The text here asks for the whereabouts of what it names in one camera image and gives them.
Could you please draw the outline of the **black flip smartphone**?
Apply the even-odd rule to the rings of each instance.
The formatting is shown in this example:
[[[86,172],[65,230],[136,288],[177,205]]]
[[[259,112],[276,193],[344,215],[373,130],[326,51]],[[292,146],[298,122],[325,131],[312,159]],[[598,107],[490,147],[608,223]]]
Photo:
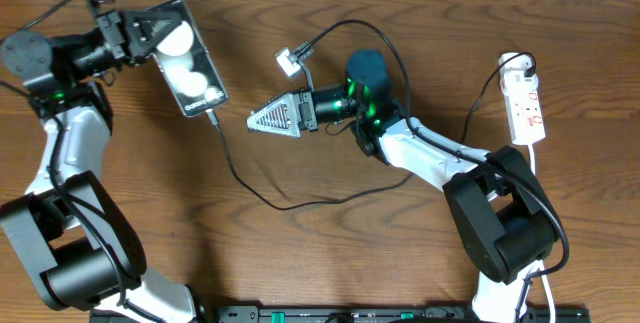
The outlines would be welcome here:
[[[229,95],[186,2],[168,0],[148,11],[179,15],[179,25],[156,46],[153,57],[183,115],[192,118],[226,102]]]

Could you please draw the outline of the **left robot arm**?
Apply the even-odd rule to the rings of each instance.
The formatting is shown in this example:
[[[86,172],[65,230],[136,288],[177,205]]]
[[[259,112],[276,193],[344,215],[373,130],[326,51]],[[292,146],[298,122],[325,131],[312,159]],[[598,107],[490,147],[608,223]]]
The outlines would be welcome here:
[[[185,5],[96,16],[82,35],[22,29],[1,47],[5,66],[47,135],[38,173],[1,208],[1,226],[42,301],[95,321],[207,322],[193,290],[150,268],[142,243],[102,185],[113,112],[98,77],[154,58],[167,81],[204,79],[211,64]]]

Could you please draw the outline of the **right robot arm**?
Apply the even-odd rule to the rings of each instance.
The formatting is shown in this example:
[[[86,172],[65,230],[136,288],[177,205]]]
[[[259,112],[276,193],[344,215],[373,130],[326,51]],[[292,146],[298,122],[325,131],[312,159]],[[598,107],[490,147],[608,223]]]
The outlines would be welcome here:
[[[344,119],[360,149],[441,191],[465,251],[480,272],[471,304],[475,317],[521,322],[532,281],[549,274],[543,261],[567,236],[557,213],[515,148],[468,147],[426,128],[391,92],[383,54],[354,52],[344,83],[291,91],[247,118],[251,131],[298,138]]]

